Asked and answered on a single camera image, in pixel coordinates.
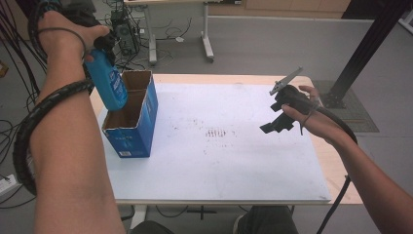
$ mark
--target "blue spray bottle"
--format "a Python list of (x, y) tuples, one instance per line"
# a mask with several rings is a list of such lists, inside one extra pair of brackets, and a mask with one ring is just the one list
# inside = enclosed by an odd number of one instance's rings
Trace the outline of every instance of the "blue spray bottle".
[(128, 92), (116, 65), (111, 65), (105, 52), (92, 50), (94, 61), (85, 61), (97, 92), (108, 110), (119, 110), (128, 100)]

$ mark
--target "white table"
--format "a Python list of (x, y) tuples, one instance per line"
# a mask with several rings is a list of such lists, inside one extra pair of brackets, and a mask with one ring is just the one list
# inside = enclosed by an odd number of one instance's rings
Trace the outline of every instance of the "white table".
[[(305, 132), (265, 135), (272, 85), (155, 82), (149, 158), (121, 159), (102, 135), (119, 204), (325, 204), (331, 199)], [(102, 123), (105, 110), (99, 115)]]
[[(220, 2), (222, 0), (212, 0), (210, 2)], [(157, 62), (156, 38), (152, 31), (152, 19), (158, 18), (181, 18), (182, 16), (194, 16), (204, 18), (204, 29), (201, 38), (206, 50), (206, 57), (213, 61), (213, 51), (207, 35), (207, 0), (124, 0), (126, 5), (140, 6), (146, 20), (149, 33), (149, 63), (155, 65)]]

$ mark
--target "forearm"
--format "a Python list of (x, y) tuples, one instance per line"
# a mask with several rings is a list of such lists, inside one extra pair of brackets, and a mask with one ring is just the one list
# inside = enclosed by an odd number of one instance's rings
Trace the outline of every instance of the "forearm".
[(413, 233), (413, 199), (348, 137), (332, 141), (363, 203), (383, 233)]
[[(39, 100), (67, 84), (85, 79), (79, 53), (60, 50), (50, 56), (47, 76)], [(72, 228), (78, 226), (79, 231), (88, 232), (96, 230), (96, 218), (119, 219), (87, 92), (69, 97), (53, 108), (33, 132), (30, 148), (38, 192), (36, 230), (73, 233), (73, 229), (62, 225), (67, 221)], [(116, 233), (122, 230), (119, 227), (98, 228)]]

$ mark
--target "electrical outlet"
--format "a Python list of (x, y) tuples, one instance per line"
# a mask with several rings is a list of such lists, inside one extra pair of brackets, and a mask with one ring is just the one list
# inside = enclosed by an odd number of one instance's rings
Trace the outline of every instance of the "electrical outlet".
[(6, 194), (10, 190), (18, 187), (20, 184), (16, 181), (13, 174), (7, 176), (7, 179), (3, 178), (0, 180), (0, 196)]

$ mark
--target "blue cardboard box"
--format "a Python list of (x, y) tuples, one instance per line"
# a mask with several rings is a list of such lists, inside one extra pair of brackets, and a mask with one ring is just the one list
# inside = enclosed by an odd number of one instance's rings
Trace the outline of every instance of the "blue cardboard box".
[(108, 111), (102, 130), (121, 158), (144, 158), (151, 154), (158, 99), (151, 71), (122, 74), (128, 101), (117, 111)]

